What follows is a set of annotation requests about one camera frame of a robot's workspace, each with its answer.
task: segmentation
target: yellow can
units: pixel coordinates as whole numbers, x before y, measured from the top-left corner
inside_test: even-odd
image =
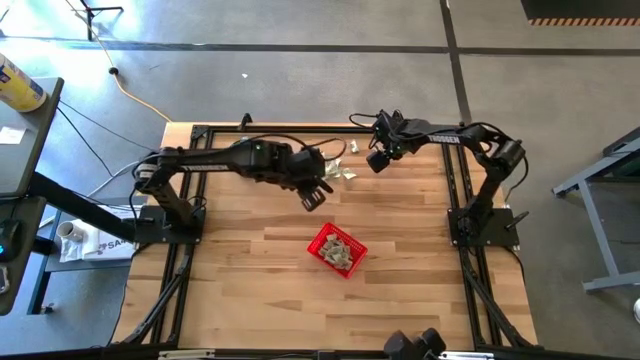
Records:
[[[0,100],[19,112],[39,108],[47,93],[9,59],[0,54]]]

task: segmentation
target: desk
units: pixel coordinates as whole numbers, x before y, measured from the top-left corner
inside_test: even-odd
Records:
[[[47,92],[47,100],[37,110],[19,113],[7,105],[0,106],[0,128],[27,129],[20,144],[0,145],[0,168],[3,169],[0,172],[0,198],[20,197],[27,192],[58,106],[64,80],[42,78],[36,81]]]
[[[193,125],[168,124],[163,146],[187,147]],[[242,135],[218,133],[213,147]],[[296,136],[307,143],[333,137]],[[330,181],[335,193],[311,213],[295,193],[234,173],[208,175],[207,219],[191,269],[180,348],[381,350],[395,330],[415,335],[429,327],[440,331],[449,349],[472,348],[459,257],[449,245],[440,146],[425,146],[374,174],[365,159],[370,136],[336,136],[356,139],[363,149],[347,150],[342,158],[341,166],[358,177]],[[322,150],[336,154],[341,146],[329,143]],[[473,162],[470,171],[478,188],[484,171]],[[180,183],[179,176],[172,179],[176,189]],[[369,248],[349,280],[306,252],[325,222]],[[131,333],[156,301],[166,252],[166,246],[152,245],[133,260],[114,341]],[[504,249],[486,252],[496,301],[535,342],[518,263]],[[488,338],[484,311],[481,320]]]

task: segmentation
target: concrete floor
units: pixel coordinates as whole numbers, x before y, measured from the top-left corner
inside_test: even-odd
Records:
[[[7,36],[83,39],[84,25],[63,1],[15,0],[0,22]],[[93,1],[122,4],[103,13],[105,39],[166,43],[445,46],[437,0]],[[533,28],[518,1],[449,1],[458,44],[465,47],[638,48],[638,28]],[[61,76],[62,98],[112,130],[149,147],[164,122],[121,95],[101,51],[56,42],[0,41],[0,52],[31,76]],[[410,117],[456,123],[458,104],[448,55],[293,52],[112,51],[127,88],[176,121],[343,122],[347,114],[400,108]],[[519,225],[527,291],[541,344],[550,349],[637,357],[640,325],[631,305],[638,289],[586,295],[581,282],[605,275],[586,212],[549,189],[598,158],[602,147],[638,126],[638,59],[617,57],[462,56],[474,121],[522,138],[529,179],[511,198],[531,211]],[[86,122],[71,119],[115,171],[144,155]],[[107,174],[60,118],[38,170],[88,193]],[[519,178],[516,171],[512,184]],[[99,196],[125,196],[128,176]],[[60,273],[45,302],[59,311],[25,316],[33,287],[0,318],[0,354],[104,345],[120,306],[126,269]],[[91,331],[80,325],[90,326]],[[24,341],[37,336],[37,347]]]

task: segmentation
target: white cable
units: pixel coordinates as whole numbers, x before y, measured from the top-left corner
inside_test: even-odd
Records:
[[[71,5],[71,3],[69,2],[69,0],[64,0],[67,2],[67,4],[69,5],[69,7],[71,8],[71,10],[73,10],[76,15],[80,18],[80,20],[82,20],[82,22],[84,22],[84,24],[87,26],[87,29],[89,29],[89,31],[91,31],[91,33],[93,34],[93,36],[96,38],[96,40],[98,41],[98,44],[100,44],[100,47],[102,48],[102,50],[104,51],[104,54],[107,55],[107,59],[109,59],[109,63],[111,64],[112,68],[116,68],[115,64],[113,63],[113,59],[111,59],[111,56],[109,55],[109,52],[107,51],[107,49],[104,47],[104,44],[102,44],[102,41],[100,40],[100,37],[98,36],[98,34],[96,34],[95,31],[93,31],[93,29],[91,28],[91,26],[89,26],[89,23],[84,19],[84,17],[82,17],[82,15],[78,12],[78,10],[76,10],[76,8],[73,7],[73,5]],[[118,89],[120,89],[120,91],[127,95],[129,98],[133,99],[134,101],[146,106],[147,108],[155,111],[156,114],[160,115],[163,119],[165,119],[167,122],[173,122],[173,120],[171,120],[171,118],[169,118],[167,115],[165,115],[164,113],[162,113],[162,111],[156,109],[155,106],[148,104],[146,102],[144,102],[143,100],[141,100],[140,98],[130,94],[129,92],[127,92],[123,87],[122,84],[120,84],[120,80],[118,79],[118,75],[117,74],[112,74],[114,80],[116,81],[116,85],[118,85]]]
[[[138,161],[134,161],[131,164],[123,167],[122,169],[116,171],[115,174],[113,174],[112,177],[110,177],[109,179],[107,179],[107,181],[103,182],[102,185],[98,186],[95,190],[93,190],[92,192],[89,193],[89,195],[87,195],[88,197],[92,197],[93,195],[95,195],[96,193],[98,193],[100,190],[104,189],[105,186],[109,185],[109,183],[111,181],[113,181],[115,178],[119,177],[120,175],[124,174],[125,172],[127,172],[128,170],[130,170],[132,167],[134,167],[135,165],[138,164]]]

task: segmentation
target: metal stand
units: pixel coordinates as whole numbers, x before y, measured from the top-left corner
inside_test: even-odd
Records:
[[[640,155],[639,150],[640,138],[636,138],[614,152],[611,152],[608,156],[602,158],[585,170],[572,176],[552,190],[553,194],[559,198],[565,197],[567,193],[571,191],[580,190],[587,214],[589,215],[591,226],[593,227],[593,232],[596,235],[596,240],[598,241],[598,246],[602,253],[602,258],[604,259],[605,266],[607,267],[609,276],[594,279],[582,284],[587,293],[619,286],[633,286],[640,283],[640,271],[620,274],[616,261],[613,257],[613,253],[611,252],[609,239],[603,225],[605,221],[604,217],[601,212],[598,211],[596,201],[593,196],[593,186],[602,182],[616,182],[616,178],[605,176],[624,166],[629,161],[636,159],[638,155]],[[625,199],[625,194],[619,194],[618,196],[612,194],[611,197],[616,202],[620,203],[620,209],[626,207],[626,204],[624,203],[625,200],[630,201]]]
[[[80,2],[82,3],[82,6],[84,6],[84,11],[87,13],[87,24],[89,25],[87,27],[87,40],[89,40],[89,41],[93,41],[93,33],[91,32],[91,26],[92,26],[91,23],[93,22],[93,18],[94,17],[98,16],[98,14],[100,14],[100,12],[106,11],[106,10],[124,11],[122,6],[109,6],[109,7],[92,8],[89,5],[87,5],[85,0],[80,0]]]

